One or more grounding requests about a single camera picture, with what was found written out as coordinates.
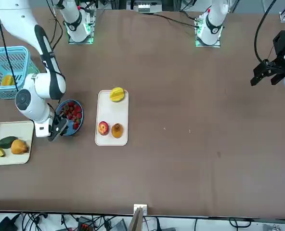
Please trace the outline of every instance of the table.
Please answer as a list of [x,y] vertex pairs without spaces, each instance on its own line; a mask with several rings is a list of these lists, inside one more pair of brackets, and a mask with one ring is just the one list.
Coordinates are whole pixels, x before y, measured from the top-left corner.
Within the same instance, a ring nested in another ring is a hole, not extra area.
[[[51,38],[48,9],[34,14]],[[220,49],[196,48],[190,27],[130,11],[105,11],[93,45],[64,36],[55,49],[64,99],[82,103],[84,124],[74,137],[34,139],[27,164],[0,167],[0,209],[131,214],[148,204],[153,215],[285,218],[285,88],[250,85],[261,17],[228,14]],[[266,18],[262,58],[284,28]],[[5,36],[43,69],[33,48]],[[129,141],[96,146],[97,94],[115,86],[130,94]],[[16,120],[26,118],[0,100],[0,121]]]

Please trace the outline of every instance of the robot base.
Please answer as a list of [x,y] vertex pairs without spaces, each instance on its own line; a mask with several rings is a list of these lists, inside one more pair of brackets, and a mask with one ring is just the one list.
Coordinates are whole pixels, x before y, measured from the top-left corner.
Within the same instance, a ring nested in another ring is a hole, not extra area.
[[68,43],[69,44],[92,44],[94,40],[94,27],[95,27],[95,19],[96,19],[96,8],[91,10],[86,10],[86,13],[90,17],[90,26],[86,27],[86,30],[90,31],[90,34],[82,41],[82,42],[74,42],[71,37],[68,35]]
[[203,19],[202,15],[199,16],[197,21],[195,20],[195,26],[199,26],[199,28],[195,28],[195,45],[196,45],[196,47],[218,47],[219,48],[220,47],[220,36],[219,36],[218,41],[215,44],[213,44],[213,45],[206,45],[206,44],[204,44],[201,41],[201,39],[198,37],[198,34],[201,31],[201,26],[203,24],[203,20],[204,19]]

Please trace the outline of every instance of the black cable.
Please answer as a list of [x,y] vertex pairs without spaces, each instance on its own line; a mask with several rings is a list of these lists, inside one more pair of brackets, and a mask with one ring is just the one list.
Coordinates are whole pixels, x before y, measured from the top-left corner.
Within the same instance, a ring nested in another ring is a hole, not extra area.
[[70,216],[73,217],[75,219],[75,221],[79,222],[79,218],[76,218],[75,216],[73,216],[71,213],[70,213]]
[[146,222],[146,226],[147,226],[147,229],[148,229],[148,231],[149,231],[149,226],[148,226],[148,222],[147,222],[147,220],[146,220],[146,217],[143,217],[143,219],[144,219],[144,221]]
[[159,14],[153,14],[154,16],[159,16],[159,17],[162,17],[162,18],[166,18],[168,20],[171,20],[173,22],[176,22],[176,23],[180,23],[182,25],[185,25],[185,26],[190,26],[190,27],[195,27],[195,28],[199,28],[199,26],[195,26],[195,25],[192,25],[192,24],[188,24],[188,23],[183,23],[183,22],[180,22],[178,20],[175,20],[175,19],[172,19],[172,18],[168,18],[166,16],[163,16],[163,15],[159,15]]
[[67,227],[67,225],[66,225],[66,223],[65,223],[65,217],[64,217],[63,214],[61,214],[61,223],[64,224],[66,230],[70,231],[70,229]]
[[[116,216],[111,217],[110,219],[106,220],[107,222],[110,221],[111,219],[115,218]],[[97,229],[94,231],[98,231],[104,224],[100,225]]]
[[30,217],[30,216],[29,216],[29,220],[27,221],[27,223],[26,223],[25,227],[24,227],[24,226],[22,226],[22,230],[23,230],[23,231],[26,231],[26,228],[27,228],[27,226],[28,226],[29,221],[31,221],[31,217]]
[[270,50],[270,53],[269,53],[269,55],[268,55],[268,58],[267,58],[267,59],[269,59],[269,57],[270,57],[270,55],[271,55],[271,52],[272,52],[273,48],[274,48],[274,45],[272,46],[272,48],[271,48],[271,50]]
[[[91,223],[85,228],[85,230],[88,230],[88,228],[92,225],[92,227],[93,227],[93,230],[95,230],[96,228],[100,228],[101,226],[100,226],[100,224],[101,224],[101,221],[102,221],[102,218],[103,218],[103,216],[99,216],[99,217],[97,217],[96,219],[93,219],[93,215],[91,215]],[[96,226],[96,224],[95,224],[95,222],[98,220],[98,219],[100,219],[100,224],[98,225],[98,226]]]
[[55,20],[55,27],[54,27],[54,34],[52,35],[52,39],[50,41],[50,44],[52,43],[52,41],[54,40],[55,38],[55,35],[56,35],[56,29],[57,29],[57,20]]
[[57,46],[58,42],[60,41],[60,39],[62,38],[62,35],[64,33],[64,30],[62,29],[62,26],[60,25],[58,20],[57,20],[57,23],[58,23],[58,25],[59,25],[59,27],[61,29],[61,34],[60,34],[59,38],[57,39],[56,43],[53,45],[52,50],[55,49],[55,47]]
[[158,217],[155,217],[155,218],[156,218],[156,231],[162,231]]
[[277,0],[273,0],[272,3],[269,5],[268,9],[267,9],[266,12],[264,13],[264,15],[263,15],[263,17],[262,17],[262,19],[261,19],[261,21],[260,21],[258,27],[257,27],[256,33],[255,33],[255,39],[254,39],[254,50],[255,50],[255,55],[256,55],[257,59],[259,60],[259,62],[260,62],[261,64],[265,65],[266,68],[268,68],[268,69],[275,69],[275,70],[281,70],[280,68],[272,67],[272,66],[267,65],[265,62],[262,61],[262,59],[259,57],[258,52],[257,52],[257,37],[258,37],[258,32],[259,32],[259,30],[260,30],[260,27],[261,27],[261,25],[262,25],[264,19],[266,18],[266,16],[268,15],[270,9],[272,8],[272,6],[275,4],[276,1],[277,1]]
[[197,221],[198,221],[198,219],[196,219],[196,221],[195,221],[195,225],[194,225],[194,231],[196,231],[196,225],[197,225]]
[[35,230],[38,231],[42,231],[41,228],[39,227],[38,223],[39,223],[39,217],[41,216],[41,214],[38,214],[36,217],[34,217],[35,214],[28,214],[29,218],[31,219],[31,224],[30,224],[30,228],[29,231],[31,231],[31,228],[33,226],[33,224],[35,224]]
[[24,220],[25,220],[26,216],[27,216],[27,213],[25,213],[25,215],[23,216],[23,219],[22,219],[22,230],[24,230],[23,227],[24,227]]
[[[211,6],[212,6],[212,5],[211,5]],[[205,12],[207,12],[207,10],[210,9],[211,6],[209,6],[209,7],[205,10]]]
[[5,52],[6,52],[7,60],[8,60],[8,63],[9,63],[9,66],[10,66],[10,69],[11,69],[11,72],[12,72],[12,76],[13,76],[13,79],[14,79],[15,88],[16,88],[16,90],[18,91],[17,84],[16,84],[16,79],[15,79],[15,75],[14,75],[14,71],[13,71],[13,68],[12,68],[12,65],[11,65],[11,62],[10,62],[10,58],[9,58],[9,55],[8,55],[8,50],[7,50],[7,46],[6,46],[6,41],[5,41],[5,39],[4,39],[4,35],[3,35],[3,31],[2,31],[1,21],[0,21],[0,33],[1,33],[1,37],[2,37],[2,42],[3,42],[4,50],[5,50]]
[[43,65],[44,65],[50,72],[53,72],[53,73],[55,73],[55,74],[59,74],[59,75],[61,75],[61,76],[65,79],[65,76],[64,76],[63,74],[61,74],[60,72],[57,72],[57,71],[55,71],[55,70],[49,69],[48,66],[46,65],[46,63],[43,63]]
[[192,19],[192,20],[195,20],[195,19],[196,19],[196,18],[193,18],[193,17],[189,16],[188,13],[185,12],[185,11],[180,11],[180,12],[183,13],[183,14],[185,14],[186,17],[188,17],[189,19]]
[[193,3],[192,6],[194,6],[196,2],[197,2],[197,0],[190,0],[190,1],[188,2],[188,4],[187,4],[186,6],[184,6],[181,11],[184,11],[185,8],[186,8],[188,5],[190,5],[191,3]]
[[60,27],[60,29],[61,29],[61,35],[60,35],[60,37],[58,38],[58,40],[56,41],[56,43],[53,45],[53,47],[52,47],[52,50],[54,50],[55,47],[56,47],[56,45],[57,45],[58,42],[60,41],[60,39],[61,39],[61,37],[62,37],[62,35],[63,35],[64,30],[62,29],[62,26],[60,25],[60,23],[59,23],[59,21],[58,21],[56,15],[54,15],[54,13],[52,12],[52,9],[51,9],[50,4],[48,3],[48,0],[46,0],[46,3],[47,3],[48,8],[50,9],[50,12],[52,13],[52,16],[54,17],[54,19],[56,20],[56,22],[58,23],[58,25],[59,25],[59,27]]
[[237,222],[237,220],[235,218],[229,218],[229,223],[231,224],[232,227],[236,228],[236,231],[238,231],[238,228],[242,228],[243,229],[243,228],[248,228],[249,226],[251,226],[252,221],[249,220],[248,222],[249,222],[248,225],[241,225],[240,226],[240,225],[238,225],[238,222]]

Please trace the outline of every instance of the basket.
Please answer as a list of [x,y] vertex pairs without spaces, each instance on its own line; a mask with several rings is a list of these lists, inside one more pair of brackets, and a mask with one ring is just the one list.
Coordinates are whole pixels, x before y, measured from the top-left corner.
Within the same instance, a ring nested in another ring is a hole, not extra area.
[[[23,46],[7,47],[11,66],[14,71],[17,88],[21,89],[25,78],[30,73],[39,73],[39,70],[30,60],[30,52]],[[12,75],[4,47],[0,47],[0,85],[5,75]],[[14,99],[17,90],[15,85],[0,86],[1,99]]]

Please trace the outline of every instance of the avocado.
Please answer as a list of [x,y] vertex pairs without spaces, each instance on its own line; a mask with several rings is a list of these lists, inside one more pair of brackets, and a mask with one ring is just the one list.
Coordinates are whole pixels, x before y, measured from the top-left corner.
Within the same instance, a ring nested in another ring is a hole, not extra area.
[[3,149],[7,149],[7,148],[11,148],[11,145],[13,143],[14,140],[17,140],[18,138],[15,137],[15,136],[8,136],[8,137],[5,137],[5,138],[2,138],[0,140],[0,148],[3,148]]

